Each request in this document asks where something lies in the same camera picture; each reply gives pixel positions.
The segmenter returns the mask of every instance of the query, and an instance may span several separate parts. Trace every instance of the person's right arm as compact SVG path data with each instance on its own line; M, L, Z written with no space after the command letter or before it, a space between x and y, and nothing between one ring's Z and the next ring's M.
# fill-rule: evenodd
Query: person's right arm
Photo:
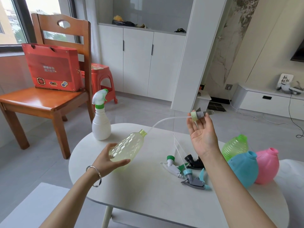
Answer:
M197 126L187 119L191 141L208 172L229 228L276 228L224 159L210 116L206 114L196 123Z

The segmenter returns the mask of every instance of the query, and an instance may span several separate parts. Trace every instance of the silver bracelet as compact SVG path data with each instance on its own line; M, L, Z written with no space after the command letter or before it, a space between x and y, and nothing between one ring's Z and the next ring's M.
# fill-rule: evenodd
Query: silver bracelet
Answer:
M98 174L99 177L100 177L100 181L99 181L98 186L97 186L97 185L96 185L96 186L93 185L93 187L99 187L100 184L101 184L101 175L100 175L100 172L97 170L97 168L96 168L95 166L88 166L88 167L86 168L86 172L88 171L89 168L94 168L94 169L97 171L97 174Z

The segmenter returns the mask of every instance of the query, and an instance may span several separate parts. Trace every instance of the person's left hand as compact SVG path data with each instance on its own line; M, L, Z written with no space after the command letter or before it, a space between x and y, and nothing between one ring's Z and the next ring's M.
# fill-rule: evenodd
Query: person's left hand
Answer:
M130 159L124 159L117 162L112 162L110 160L109 151L116 145L117 143L108 143L92 165L99 170L101 177L108 175L118 167L127 165L131 161Z

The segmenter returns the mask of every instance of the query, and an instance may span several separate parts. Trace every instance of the hand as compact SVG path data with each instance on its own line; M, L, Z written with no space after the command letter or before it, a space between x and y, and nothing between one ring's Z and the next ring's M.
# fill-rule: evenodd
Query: hand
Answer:
M217 136L209 114L206 113L204 118L196 121L196 124L192 121L192 118L187 118L187 127L192 145L199 157L203 160L208 153L220 152Z
M109 151L111 150L112 147L116 146L117 143L108 143L105 148L101 151L101 153L98 155L96 160L94 161L93 165L96 167L100 174L101 177L104 177L111 173L113 170L117 169L118 167L125 166L127 165L131 160L130 159L124 159L121 161L117 162L112 162L110 160L109 156Z

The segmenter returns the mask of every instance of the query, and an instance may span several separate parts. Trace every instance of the black cabinet handle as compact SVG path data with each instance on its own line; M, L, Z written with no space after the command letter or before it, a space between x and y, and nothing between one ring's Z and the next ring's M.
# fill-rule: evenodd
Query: black cabinet handle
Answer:
M270 96L263 96L263 99L271 100L272 97L270 97Z

